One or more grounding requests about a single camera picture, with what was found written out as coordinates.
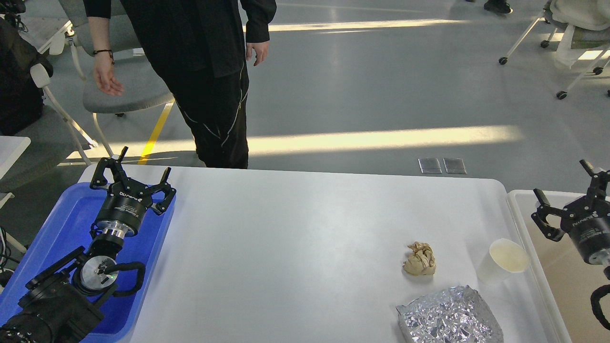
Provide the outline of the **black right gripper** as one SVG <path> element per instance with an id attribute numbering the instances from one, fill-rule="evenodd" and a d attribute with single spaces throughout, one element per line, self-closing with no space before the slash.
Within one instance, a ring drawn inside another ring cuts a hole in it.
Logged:
<path id="1" fill-rule="evenodd" d="M 539 205 L 531 218 L 546 239 L 559 242 L 565 232 L 577 248 L 585 263 L 592 265 L 609 265 L 610 204 L 607 197 L 607 186 L 610 182 L 609 170 L 595 171 L 585 159 L 579 161 L 591 177 L 586 197 L 580 197 L 564 206 L 563 209 L 553 208 L 541 189 L 534 189 Z M 561 218 L 560 228 L 549 224 L 547 217 L 553 215 Z"/>

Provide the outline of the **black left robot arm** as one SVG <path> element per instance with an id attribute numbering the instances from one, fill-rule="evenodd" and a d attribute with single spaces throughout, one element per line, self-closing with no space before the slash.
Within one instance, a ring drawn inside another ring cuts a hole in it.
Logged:
<path id="1" fill-rule="evenodd" d="M 133 328 L 177 193 L 103 158 L 55 205 L 1 294 L 3 343 L 112 343 Z"/>

